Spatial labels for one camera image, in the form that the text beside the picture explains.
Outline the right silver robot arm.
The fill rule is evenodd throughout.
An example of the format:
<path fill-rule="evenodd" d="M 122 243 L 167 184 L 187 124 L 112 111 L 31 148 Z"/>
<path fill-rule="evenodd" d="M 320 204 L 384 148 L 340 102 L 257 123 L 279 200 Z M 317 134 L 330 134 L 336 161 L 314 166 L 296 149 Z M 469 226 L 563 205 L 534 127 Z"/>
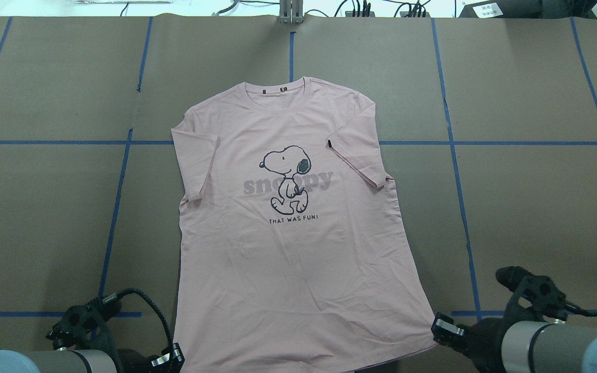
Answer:
<path fill-rule="evenodd" d="M 597 328 L 493 317 L 467 326 L 439 313 L 431 331 L 479 372 L 597 372 Z"/>

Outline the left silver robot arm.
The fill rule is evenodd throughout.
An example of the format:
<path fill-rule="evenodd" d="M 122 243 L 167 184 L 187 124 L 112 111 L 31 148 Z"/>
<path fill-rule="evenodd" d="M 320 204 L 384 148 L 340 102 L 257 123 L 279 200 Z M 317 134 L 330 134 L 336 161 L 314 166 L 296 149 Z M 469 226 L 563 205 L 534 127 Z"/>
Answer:
<path fill-rule="evenodd" d="M 120 364 L 102 350 L 0 349 L 0 372 L 180 372 L 185 357 L 178 344 L 161 355 L 145 357 L 135 350 L 119 349 Z"/>

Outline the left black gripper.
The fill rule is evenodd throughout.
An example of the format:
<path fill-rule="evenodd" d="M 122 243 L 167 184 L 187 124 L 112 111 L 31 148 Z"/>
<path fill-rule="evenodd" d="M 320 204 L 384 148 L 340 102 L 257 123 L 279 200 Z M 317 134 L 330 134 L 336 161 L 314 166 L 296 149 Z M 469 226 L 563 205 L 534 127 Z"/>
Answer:
<path fill-rule="evenodd" d="M 185 357 L 178 343 L 161 351 L 160 355 L 144 356 L 133 349 L 117 349 L 117 372 L 181 372 Z"/>

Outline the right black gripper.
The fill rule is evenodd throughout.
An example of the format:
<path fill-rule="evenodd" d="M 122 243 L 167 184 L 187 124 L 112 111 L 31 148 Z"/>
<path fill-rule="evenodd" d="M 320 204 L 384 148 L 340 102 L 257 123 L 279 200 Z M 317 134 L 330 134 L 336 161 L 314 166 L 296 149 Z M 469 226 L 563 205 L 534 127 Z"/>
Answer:
<path fill-rule="evenodd" d="M 476 324 L 454 324 L 454 320 L 437 312 L 431 326 L 433 340 L 441 346 L 466 347 L 464 355 L 471 359 L 478 371 L 504 371 L 501 347 L 504 340 L 504 321 L 488 317 Z"/>

